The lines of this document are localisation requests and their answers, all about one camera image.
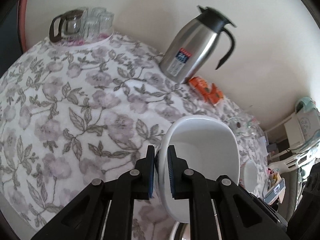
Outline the white bowl red logo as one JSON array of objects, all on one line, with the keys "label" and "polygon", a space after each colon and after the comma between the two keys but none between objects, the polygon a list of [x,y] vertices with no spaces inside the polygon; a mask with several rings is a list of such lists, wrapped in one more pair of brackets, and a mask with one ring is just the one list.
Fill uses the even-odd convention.
[{"label": "white bowl red logo", "polygon": [[248,160],[241,166],[239,183],[249,193],[258,195],[258,169],[253,161]]}]

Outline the small white bowl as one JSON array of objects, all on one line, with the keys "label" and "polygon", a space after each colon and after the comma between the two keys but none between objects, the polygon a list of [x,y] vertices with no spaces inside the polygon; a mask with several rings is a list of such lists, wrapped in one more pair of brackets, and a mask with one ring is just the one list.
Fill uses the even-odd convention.
[{"label": "small white bowl", "polygon": [[240,157],[236,137],[220,120],[210,116],[184,116],[174,122],[157,148],[155,190],[167,213],[176,221],[189,222],[189,203],[175,200],[170,190],[167,149],[172,145],[189,168],[206,178],[217,180],[227,175],[234,182],[240,179]]}]

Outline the black power adapter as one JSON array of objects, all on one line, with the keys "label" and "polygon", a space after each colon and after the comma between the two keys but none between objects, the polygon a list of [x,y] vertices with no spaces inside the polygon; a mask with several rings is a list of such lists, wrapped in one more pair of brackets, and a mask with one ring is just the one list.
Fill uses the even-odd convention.
[{"label": "black power adapter", "polygon": [[276,152],[278,147],[276,143],[272,143],[266,146],[267,152],[271,153],[271,152]]}]

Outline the floral fleece tablecloth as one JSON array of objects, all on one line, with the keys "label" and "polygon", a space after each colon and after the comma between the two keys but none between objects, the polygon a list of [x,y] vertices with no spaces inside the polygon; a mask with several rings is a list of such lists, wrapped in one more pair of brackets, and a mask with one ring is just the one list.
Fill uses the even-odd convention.
[{"label": "floral fleece tablecloth", "polygon": [[1,212],[31,239],[94,178],[116,179],[186,115],[229,123],[250,116],[225,98],[213,106],[159,70],[162,54],[116,33],[66,50],[48,39],[1,77]]}]

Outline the orange snack packet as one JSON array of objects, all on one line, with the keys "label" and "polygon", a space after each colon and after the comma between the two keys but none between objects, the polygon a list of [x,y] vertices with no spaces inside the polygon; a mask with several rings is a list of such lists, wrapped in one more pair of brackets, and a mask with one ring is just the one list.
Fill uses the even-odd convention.
[{"label": "orange snack packet", "polygon": [[212,83],[210,87],[204,89],[204,101],[211,103],[212,105],[218,104],[222,99],[224,99],[223,92]]},{"label": "orange snack packet", "polygon": [[188,81],[188,85],[192,90],[197,93],[199,96],[205,98],[211,93],[211,87],[208,85],[207,81],[199,76],[192,77]]}]

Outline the clear drinking glass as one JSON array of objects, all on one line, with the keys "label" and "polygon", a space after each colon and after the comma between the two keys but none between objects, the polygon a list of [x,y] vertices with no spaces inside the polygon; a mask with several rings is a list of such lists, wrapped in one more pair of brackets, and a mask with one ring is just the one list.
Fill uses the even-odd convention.
[{"label": "clear drinking glass", "polygon": [[99,36],[100,30],[100,22],[97,17],[88,17],[85,19],[82,29],[81,29],[81,37],[85,41],[94,41]]},{"label": "clear drinking glass", "polygon": [[99,20],[99,33],[105,34],[112,27],[114,13],[107,11],[105,7],[95,7],[91,11],[91,16]]}]

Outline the white shelf unit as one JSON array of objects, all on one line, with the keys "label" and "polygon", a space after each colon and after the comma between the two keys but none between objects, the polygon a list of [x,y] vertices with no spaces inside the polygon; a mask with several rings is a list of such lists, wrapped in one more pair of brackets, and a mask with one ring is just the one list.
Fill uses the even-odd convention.
[{"label": "white shelf unit", "polygon": [[319,158],[319,111],[292,113],[265,131],[270,146],[268,168],[280,173],[294,171]]}]

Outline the smartphone showing video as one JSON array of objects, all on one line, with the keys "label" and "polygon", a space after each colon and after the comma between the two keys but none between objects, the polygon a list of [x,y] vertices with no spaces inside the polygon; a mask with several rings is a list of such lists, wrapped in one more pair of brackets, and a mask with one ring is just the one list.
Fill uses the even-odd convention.
[{"label": "smartphone showing video", "polygon": [[263,195],[263,201],[268,205],[272,205],[276,200],[282,203],[285,196],[285,189],[285,179],[281,178],[280,181],[275,183],[274,186]]}]

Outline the clear glass mug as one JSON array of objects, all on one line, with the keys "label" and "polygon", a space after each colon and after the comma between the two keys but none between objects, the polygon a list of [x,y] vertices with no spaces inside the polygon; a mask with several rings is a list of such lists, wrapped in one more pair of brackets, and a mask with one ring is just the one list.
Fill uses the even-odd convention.
[{"label": "clear glass mug", "polygon": [[249,118],[245,120],[244,117],[232,117],[227,121],[228,127],[235,135],[241,135],[244,137],[251,137],[257,134],[259,127],[259,121],[256,118]]}]

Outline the teal cloth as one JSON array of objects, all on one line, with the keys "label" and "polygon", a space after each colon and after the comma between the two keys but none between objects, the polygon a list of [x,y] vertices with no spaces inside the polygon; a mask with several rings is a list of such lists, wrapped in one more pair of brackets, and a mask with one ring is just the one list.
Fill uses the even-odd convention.
[{"label": "teal cloth", "polygon": [[310,97],[302,97],[299,99],[295,105],[295,112],[299,113],[302,111],[303,113],[309,112],[316,108],[315,102]]}]

